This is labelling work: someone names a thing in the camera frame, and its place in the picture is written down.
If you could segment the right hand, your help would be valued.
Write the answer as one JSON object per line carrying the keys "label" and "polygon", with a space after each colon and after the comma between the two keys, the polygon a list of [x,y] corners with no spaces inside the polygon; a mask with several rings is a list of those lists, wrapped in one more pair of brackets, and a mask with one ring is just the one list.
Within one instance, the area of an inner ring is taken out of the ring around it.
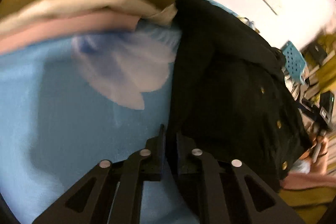
{"label": "right hand", "polygon": [[[309,133],[312,147],[308,149],[299,159],[307,162],[310,166],[310,173],[325,175],[327,173],[328,145],[329,139],[326,136]],[[316,157],[311,156],[315,147],[319,147]]]}

